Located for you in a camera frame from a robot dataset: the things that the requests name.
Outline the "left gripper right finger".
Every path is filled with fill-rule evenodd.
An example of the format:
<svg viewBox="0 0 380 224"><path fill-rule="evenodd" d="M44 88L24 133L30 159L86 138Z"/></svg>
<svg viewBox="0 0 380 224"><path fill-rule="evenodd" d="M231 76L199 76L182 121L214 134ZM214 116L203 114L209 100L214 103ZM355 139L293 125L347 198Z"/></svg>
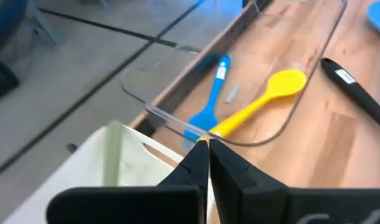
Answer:
<svg viewBox="0 0 380 224"><path fill-rule="evenodd" d="M217 139L210 174L221 224L380 224L380 189L289 187Z"/></svg>

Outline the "yellow silicone spoon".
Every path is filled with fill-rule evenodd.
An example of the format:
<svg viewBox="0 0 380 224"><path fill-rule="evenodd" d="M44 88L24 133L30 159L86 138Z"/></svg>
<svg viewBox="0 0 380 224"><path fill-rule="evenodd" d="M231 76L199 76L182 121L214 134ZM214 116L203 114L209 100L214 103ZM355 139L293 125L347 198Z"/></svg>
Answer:
<svg viewBox="0 0 380 224"><path fill-rule="evenodd" d="M222 138L230 135L266 103L297 94L306 83L307 76L301 70L287 69L273 74L267 81L265 92L258 99L211 128L209 133Z"/></svg>

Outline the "white plastic bin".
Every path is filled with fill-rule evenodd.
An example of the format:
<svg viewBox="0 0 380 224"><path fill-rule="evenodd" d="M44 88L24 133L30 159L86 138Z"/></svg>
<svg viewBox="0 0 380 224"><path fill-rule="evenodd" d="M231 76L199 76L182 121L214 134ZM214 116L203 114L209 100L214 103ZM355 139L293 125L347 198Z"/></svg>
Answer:
<svg viewBox="0 0 380 224"><path fill-rule="evenodd" d="M118 186L158 184L183 157L140 132L119 124L99 128L2 224L46 224L46 207L52 197L72 187L101 187L107 141L120 139Z"/></svg>

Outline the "small blue silicone spatula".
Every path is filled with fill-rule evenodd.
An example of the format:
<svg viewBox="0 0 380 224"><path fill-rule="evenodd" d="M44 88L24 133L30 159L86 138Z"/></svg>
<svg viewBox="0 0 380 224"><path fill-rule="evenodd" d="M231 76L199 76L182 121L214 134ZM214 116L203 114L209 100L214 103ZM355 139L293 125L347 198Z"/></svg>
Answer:
<svg viewBox="0 0 380 224"><path fill-rule="evenodd" d="M225 84L225 79L227 73L229 72L230 65L231 57L228 54L224 54L218 62L218 67L216 69L213 85L206 106L199 113L192 116L187 121L188 124L205 131L209 131L218 124L218 120L215 116L216 102Z"/></svg>

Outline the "black slotted spoon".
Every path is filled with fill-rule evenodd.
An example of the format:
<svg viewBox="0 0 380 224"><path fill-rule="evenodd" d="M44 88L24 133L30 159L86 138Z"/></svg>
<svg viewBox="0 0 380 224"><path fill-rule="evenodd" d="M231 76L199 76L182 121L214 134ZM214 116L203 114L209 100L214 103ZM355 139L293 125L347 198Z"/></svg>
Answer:
<svg viewBox="0 0 380 224"><path fill-rule="evenodd" d="M377 101L340 64L326 57L320 63L327 77L380 126L380 105Z"/></svg>

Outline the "clear plastic container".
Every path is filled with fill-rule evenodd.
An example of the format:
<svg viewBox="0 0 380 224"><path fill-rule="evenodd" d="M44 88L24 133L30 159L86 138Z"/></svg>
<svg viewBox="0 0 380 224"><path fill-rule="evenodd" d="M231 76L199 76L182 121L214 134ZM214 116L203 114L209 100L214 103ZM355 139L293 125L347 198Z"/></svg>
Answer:
<svg viewBox="0 0 380 224"><path fill-rule="evenodd" d="M231 57L231 65L216 102L218 124L258 99L268 79L279 71L301 70L308 83L346 5L347 0L275 0L269 5L225 53ZM231 10L224 0L206 0L197 9L199 18L185 25L173 49L150 65L131 66L124 71L122 89L142 104L140 115L147 114L145 104L153 102L245 7ZM150 136L152 139L183 151L203 138L218 138L240 147L263 144L284 129L307 85L297 94L269 101L222 138L187 123L206 106L217 67L212 67L173 113L152 109L167 119Z"/></svg>

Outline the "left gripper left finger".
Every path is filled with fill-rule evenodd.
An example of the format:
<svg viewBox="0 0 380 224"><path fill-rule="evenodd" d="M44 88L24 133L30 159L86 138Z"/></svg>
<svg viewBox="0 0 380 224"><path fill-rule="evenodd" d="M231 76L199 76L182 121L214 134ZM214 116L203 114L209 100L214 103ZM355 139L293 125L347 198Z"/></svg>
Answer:
<svg viewBox="0 0 380 224"><path fill-rule="evenodd" d="M75 187L51 199L47 224L206 224L209 148L198 141L160 183Z"/></svg>

